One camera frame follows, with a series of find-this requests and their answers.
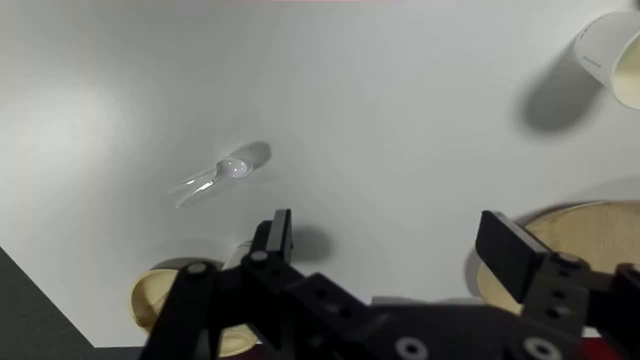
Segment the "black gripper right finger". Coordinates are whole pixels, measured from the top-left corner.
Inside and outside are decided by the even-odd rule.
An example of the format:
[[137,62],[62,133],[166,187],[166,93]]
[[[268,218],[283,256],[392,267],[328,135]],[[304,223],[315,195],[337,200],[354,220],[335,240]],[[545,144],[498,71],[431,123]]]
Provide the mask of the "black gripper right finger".
[[507,293],[524,302],[551,249],[498,211],[484,211],[476,234],[476,254]]

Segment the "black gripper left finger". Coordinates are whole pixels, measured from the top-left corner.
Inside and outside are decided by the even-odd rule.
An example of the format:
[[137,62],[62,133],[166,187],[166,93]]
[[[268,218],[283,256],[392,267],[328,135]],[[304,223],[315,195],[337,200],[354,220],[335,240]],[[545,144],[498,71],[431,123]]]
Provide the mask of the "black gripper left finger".
[[271,220],[259,225],[248,262],[254,267],[288,264],[292,259],[292,213],[276,211]]

